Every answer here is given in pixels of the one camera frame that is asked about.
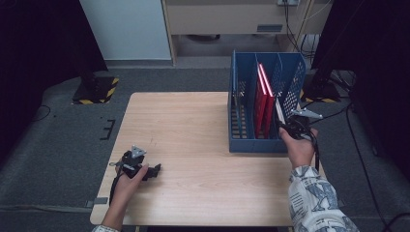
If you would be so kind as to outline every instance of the red book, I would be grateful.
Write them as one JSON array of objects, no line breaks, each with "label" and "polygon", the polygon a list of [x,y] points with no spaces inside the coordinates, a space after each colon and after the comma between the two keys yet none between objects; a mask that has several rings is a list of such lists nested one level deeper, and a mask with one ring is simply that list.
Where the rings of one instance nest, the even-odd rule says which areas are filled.
[{"label": "red book", "polygon": [[265,103],[265,111],[263,113],[263,136],[265,138],[269,138],[269,128],[271,127],[272,122],[272,114],[274,113],[274,101],[275,96],[274,92],[272,91],[272,86],[269,82],[268,76],[265,73],[265,69],[263,68],[262,63],[259,63],[259,70],[263,76],[263,80],[265,81],[265,87],[268,93],[268,97]]},{"label": "red book", "polygon": [[268,99],[268,92],[265,86],[265,80],[260,72],[259,66],[257,67],[257,82],[255,92],[255,103],[253,110],[253,126],[255,138],[259,137],[260,130],[262,128],[263,114],[265,111],[266,100]]}]

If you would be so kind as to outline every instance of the black curtain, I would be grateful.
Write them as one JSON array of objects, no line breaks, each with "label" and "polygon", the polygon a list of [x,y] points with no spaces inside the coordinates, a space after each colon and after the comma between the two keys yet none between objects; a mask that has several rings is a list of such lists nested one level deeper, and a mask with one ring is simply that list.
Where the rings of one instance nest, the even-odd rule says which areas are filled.
[{"label": "black curtain", "polygon": [[0,163],[30,124],[44,90],[80,76],[75,56],[89,72],[107,70],[79,1],[0,1]]},{"label": "black curtain", "polygon": [[408,1],[335,0],[312,64],[312,82],[332,70],[353,71],[350,96],[374,146],[410,180],[410,4]]}]

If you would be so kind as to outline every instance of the blue basket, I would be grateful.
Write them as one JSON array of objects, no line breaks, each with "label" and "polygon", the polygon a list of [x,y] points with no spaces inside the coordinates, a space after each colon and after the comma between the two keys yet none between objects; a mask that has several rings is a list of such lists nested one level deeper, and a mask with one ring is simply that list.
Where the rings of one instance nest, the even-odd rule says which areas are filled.
[{"label": "blue basket", "polygon": [[291,110],[296,108],[300,99],[306,75],[305,61],[300,53],[234,51],[228,97],[231,153],[286,152],[286,146],[278,136],[275,109],[269,138],[255,138],[253,107],[258,63],[264,66],[285,118],[291,115]]}]

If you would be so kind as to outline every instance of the printed shirt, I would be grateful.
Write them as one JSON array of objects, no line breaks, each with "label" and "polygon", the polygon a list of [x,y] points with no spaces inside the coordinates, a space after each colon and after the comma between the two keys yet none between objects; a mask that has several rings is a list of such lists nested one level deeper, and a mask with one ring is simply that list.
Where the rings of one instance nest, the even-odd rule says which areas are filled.
[{"label": "printed shirt", "polygon": [[337,205],[333,186],[314,167],[295,168],[290,176],[289,211],[296,232],[357,232]]},{"label": "printed shirt", "polygon": [[96,226],[92,232],[120,232],[115,229],[111,229],[109,227],[103,226],[103,225],[98,225]]}]

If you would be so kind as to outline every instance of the wooden table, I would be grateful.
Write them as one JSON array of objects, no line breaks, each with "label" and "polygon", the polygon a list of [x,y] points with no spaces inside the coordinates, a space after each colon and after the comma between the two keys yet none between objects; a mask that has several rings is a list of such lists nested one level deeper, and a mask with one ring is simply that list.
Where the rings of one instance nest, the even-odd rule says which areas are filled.
[{"label": "wooden table", "polygon": [[[221,92],[131,96],[98,197],[109,196],[115,177],[108,164],[133,144],[147,151],[144,162],[161,163],[162,170],[140,185],[124,224],[292,224],[286,154],[229,153],[227,98]],[[107,204],[95,205],[91,222],[101,223],[107,209]]]}]

